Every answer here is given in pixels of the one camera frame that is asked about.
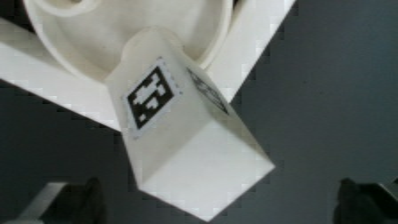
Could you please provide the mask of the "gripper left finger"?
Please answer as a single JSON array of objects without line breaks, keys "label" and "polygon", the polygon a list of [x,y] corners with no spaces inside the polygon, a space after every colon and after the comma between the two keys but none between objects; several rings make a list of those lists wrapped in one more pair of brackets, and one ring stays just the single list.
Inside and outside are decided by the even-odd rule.
[{"label": "gripper left finger", "polygon": [[50,182],[40,191],[15,224],[107,224],[102,183]]}]

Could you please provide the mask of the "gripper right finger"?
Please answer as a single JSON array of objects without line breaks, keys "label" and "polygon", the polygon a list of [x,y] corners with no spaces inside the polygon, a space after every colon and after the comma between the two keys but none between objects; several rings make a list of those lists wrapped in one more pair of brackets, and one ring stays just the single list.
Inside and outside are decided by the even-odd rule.
[{"label": "gripper right finger", "polygon": [[342,180],[336,224],[398,224],[398,178],[388,183]]}]

